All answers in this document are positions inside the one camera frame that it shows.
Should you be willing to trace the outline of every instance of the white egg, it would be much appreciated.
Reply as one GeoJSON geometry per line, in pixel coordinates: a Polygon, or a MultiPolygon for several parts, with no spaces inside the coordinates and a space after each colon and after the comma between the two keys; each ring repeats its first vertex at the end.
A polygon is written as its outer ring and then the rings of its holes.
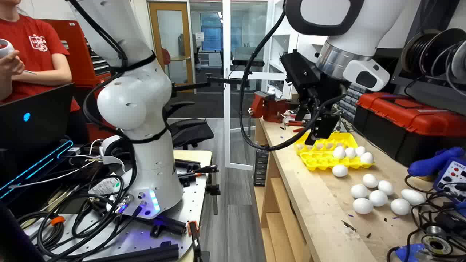
{"type": "Polygon", "coordinates": [[[366,164],[373,164],[374,163],[374,156],[371,153],[366,152],[366,153],[361,155],[361,162],[366,163],[366,164]]]}
{"type": "Polygon", "coordinates": [[[347,149],[345,149],[345,154],[347,158],[353,159],[356,157],[356,150],[354,150],[354,148],[352,147],[348,147],[347,149]]]}
{"type": "Polygon", "coordinates": [[[348,174],[348,168],[344,165],[336,165],[332,168],[332,172],[336,177],[342,178],[348,174]]]}
{"type": "Polygon", "coordinates": [[[384,192],[387,196],[393,195],[393,186],[388,181],[385,181],[385,180],[380,181],[377,189],[384,192]]]}
{"type": "Polygon", "coordinates": [[[412,206],[417,206],[425,202],[424,195],[412,189],[401,190],[401,196],[405,200],[407,200],[412,206]]]}
{"type": "Polygon", "coordinates": [[[358,198],[365,198],[367,196],[367,188],[364,185],[354,185],[351,188],[351,195],[358,199],[358,198]]]}
{"type": "Polygon", "coordinates": [[[345,149],[342,146],[337,146],[335,150],[333,150],[333,157],[336,159],[343,159],[345,155],[345,149]]]}
{"type": "Polygon", "coordinates": [[[356,148],[356,155],[357,155],[358,157],[361,157],[364,153],[366,153],[366,148],[365,148],[365,147],[363,147],[363,146],[358,146],[358,147],[356,148]]]}
{"type": "Polygon", "coordinates": [[[378,185],[378,180],[373,174],[365,174],[363,176],[363,184],[367,188],[376,188],[378,185]]]}
{"type": "Polygon", "coordinates": [[[397,198],[391,202],[390,208],[397,215],[407,215],[411,210],[411,205],[407,200],[397,198]]]}
{"type": "Polygon", "coordinates": [[[369,214],[374,209],[374,205],[368,199],[358,198],[353,202],[353,209],[360,214],[369,214]]]}
{"type": "Polygon", "coordinates": [[[381,207],[388,202],[388,196],[384,192],[376,190],[370,193],[369,200],[375,207],[381,207]]]}

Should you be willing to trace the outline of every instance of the toolbox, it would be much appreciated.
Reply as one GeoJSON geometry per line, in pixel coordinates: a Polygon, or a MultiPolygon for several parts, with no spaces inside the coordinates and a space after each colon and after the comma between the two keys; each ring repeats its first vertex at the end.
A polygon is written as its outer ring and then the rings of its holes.
{"type": "Polygon", "coordinates": [[[357,102],[355,129],[397,162],[430,158],[435,152],[466,144],[466,118],[389,93],[363,94],[357,102]]]}

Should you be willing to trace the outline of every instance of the person's hand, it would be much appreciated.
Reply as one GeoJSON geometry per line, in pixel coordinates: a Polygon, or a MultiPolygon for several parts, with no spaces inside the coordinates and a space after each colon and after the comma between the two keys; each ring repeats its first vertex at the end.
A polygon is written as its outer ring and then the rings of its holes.
{"type": "Polygon", "coordinates": [[[0,58],[0,76],[15,76],[23,73],[25,66],[19,58],[19,54],[20,52],[15,50],[0,58]]]}

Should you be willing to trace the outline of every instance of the yellow egg carton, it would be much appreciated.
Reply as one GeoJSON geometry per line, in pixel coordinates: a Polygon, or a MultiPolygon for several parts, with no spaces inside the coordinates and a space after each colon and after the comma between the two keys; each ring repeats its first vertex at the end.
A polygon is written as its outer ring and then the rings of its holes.
{"type": "Polygon", "coordinates": [[[344,148],[358,147],[356,140],[354,140],[353,135],[350,133],[334,132],[328,139],[317,140],[314,146],[304,144],[308,136],[309,133],[304,134],[304,136],[295,142],[294,147],[307,169],[311,171],[314,171],[316,168],[325,170],[327,168],[333,168],[336,165],[344,165],[355,169],[359,167],[369,168],[374,165],[361,163],[359,157],[354,159],[336,159],[333,157],[333,150],[337,146],[343,146],[344,148]]]}

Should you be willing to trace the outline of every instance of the door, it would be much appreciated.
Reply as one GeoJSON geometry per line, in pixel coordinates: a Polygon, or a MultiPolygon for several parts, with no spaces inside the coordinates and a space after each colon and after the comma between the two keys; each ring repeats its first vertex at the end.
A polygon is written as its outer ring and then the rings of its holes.
{"type": "Polygon", "coordinates": [[[149,2],[149,12],[158,62],[176,85],[194,83],[187,3],[149,2]]]}
{"type": "MultiPolygon", "coordinates": [[[[242,78],[244,66],[237,66],[239,61],[248,61],[250,55],[266,33],[272,28],[281,13],[282,1],[277,0],[223,0],[223,54],[224,75],[230,78],[242,78]]],[[[283,22],[272,39],[270,39],[259,55],[258,62],[263,66],[252,67],[249,75],[249,86],[246,87],[243,103],[243,126],[250,139],[255,142],[255,119],[247,118],[247,110],[254,100],[254,92],[268,91],[274,88],[278,98],[290,98],[291,88],[285,83],[286,74],[278,64],[280,56],[296,47],[297,37],[291,36],[294,30],[283,22]]],[[[225,86],[225,163],[227,167],[252,170],[255,160],[255,149],[243,139],[240,129],[239,100],[240,86],[225,86]]]]}

